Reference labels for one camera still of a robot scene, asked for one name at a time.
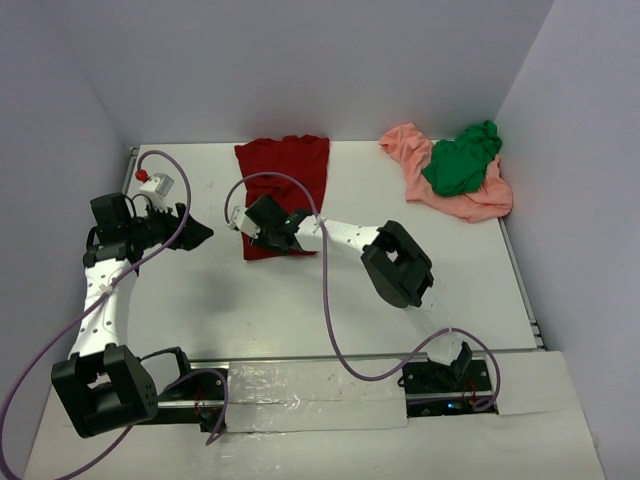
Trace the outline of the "red t-shirt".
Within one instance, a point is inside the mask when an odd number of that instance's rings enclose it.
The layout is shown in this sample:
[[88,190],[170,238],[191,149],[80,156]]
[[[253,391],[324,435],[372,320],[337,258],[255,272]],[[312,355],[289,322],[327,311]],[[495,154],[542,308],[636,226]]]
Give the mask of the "red t-shirt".
[[286,136],[280,140],[260,138],[235,147],[241,174],[247,177],[262,172],[262,177],[245,183],[245,205],[251,206],[260,196],[271,196],[289,214],[310,207],[307,196],[291,181],[278,177],[286,174],[309,191],[320,208],[327,185],[330,140],[313,135]]

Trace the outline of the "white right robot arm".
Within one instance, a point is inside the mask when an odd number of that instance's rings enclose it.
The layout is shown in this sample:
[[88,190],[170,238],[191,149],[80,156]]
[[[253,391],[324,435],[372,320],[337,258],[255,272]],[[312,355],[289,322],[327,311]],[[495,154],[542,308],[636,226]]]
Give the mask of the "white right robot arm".
[[328,253],[331,246],[359,257],[376,293],[387,304],[405,309],[422,306],[424,294],[433,287],[432,262],[408,231],[396,221],[382,226],[362,226],[326,219],[312,210],[288,213],[271,196],[259,197],[249,207],[236,207],[231,214],[235,230],[245,234],[253,246],[278,255],[293,251],[322,253],[322,298],[330,344],[340,364],[353,377],[377,382],[402,372],[431,342],[446,340],[440,354],[429,354],[427,372],[421,380],[455,391],[467,382],[472,353],[467,342],[452,328],[440,328],[391,370],[378,375],[356,371],[339,349],[331,322],[328,288]]

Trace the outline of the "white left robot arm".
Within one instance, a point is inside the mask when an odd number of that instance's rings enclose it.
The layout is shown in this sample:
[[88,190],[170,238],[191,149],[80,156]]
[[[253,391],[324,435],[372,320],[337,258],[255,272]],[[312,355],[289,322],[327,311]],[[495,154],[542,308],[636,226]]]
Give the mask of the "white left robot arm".
[[131,214],[122,193],[91,202],[83,267],[86,315],[68,359],[56,363],[51,381],[76,432],[94,437],[153,419],[158,411],[151,375],[126,345],[130,301],[146,250],[167,245],[191,251],[213,236],[183,203]]

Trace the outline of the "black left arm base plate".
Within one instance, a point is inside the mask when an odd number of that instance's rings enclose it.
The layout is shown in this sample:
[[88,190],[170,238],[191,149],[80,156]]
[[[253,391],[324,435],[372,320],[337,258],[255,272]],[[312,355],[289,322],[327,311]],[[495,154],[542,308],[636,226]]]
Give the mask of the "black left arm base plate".
[[189,362],[178,367],[178,378],[158,389],[156,415],[142,425],[198,425],[202,433],[213,433],[222,416],[225,401],[226,368],[214,368],[214,373],[198,373],[176,384],[187,374],[199,371]]

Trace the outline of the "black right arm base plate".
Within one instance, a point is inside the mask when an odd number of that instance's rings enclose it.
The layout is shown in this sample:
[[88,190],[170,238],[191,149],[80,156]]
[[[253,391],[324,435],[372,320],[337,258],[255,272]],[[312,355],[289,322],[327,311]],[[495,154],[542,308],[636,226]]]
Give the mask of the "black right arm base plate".
[[486,362],[472,359],[457,380],[446,379],[445,373],[443,366],[431,361],[403,368],[397,385],[404,390],[409,418],[482,414],[475,405],[493,393]]

